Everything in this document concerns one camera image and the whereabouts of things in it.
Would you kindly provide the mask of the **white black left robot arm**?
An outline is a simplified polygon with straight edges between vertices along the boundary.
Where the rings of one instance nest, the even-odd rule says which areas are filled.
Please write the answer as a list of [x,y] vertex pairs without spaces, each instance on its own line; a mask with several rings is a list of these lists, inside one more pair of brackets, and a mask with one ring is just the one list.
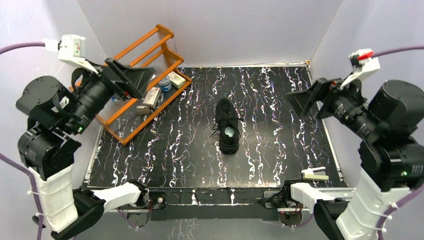
[[130,180],[104,190],[74,189],[74,153],[82,134],[111,98],[139,99],[155,70],[132,67],[107,58],[92,70],[76,68],[71,88],[50,75],[32,80],[16,107],[28,117],[27,131],[17,148],[35,180],[41,211],[34,221],[50,229],[55,240],[69,240],[94,226],[104,213],[121,206],[146,208],[152,204],[149,188]]

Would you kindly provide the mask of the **black mesh shoe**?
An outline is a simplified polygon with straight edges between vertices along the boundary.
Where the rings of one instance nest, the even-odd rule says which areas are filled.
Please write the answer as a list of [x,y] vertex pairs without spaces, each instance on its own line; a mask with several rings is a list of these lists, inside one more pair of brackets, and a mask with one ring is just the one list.
[[233,103],[221,98],[215,108],[214,133],[219,132],[218,147],[224,155],[235,154],[240,147],[239,118]]

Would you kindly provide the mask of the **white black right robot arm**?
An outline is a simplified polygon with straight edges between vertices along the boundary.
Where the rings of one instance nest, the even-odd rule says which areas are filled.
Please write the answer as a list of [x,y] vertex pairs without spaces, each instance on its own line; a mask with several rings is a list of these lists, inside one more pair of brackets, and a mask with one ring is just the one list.
[[342,83],[320,78],[285,99],[299,117],[321,102],[317,119],[334,117],[361,139],[353,197],[346,201],[287,181],[281,199],[288,207],[309,199],[316,224],[330,240],[380,240],[391,214],[424,188],[424,147],[412,137],[424,117],[424,92],[412,83],[388,80],[367,103],[360,80],[346,88]]

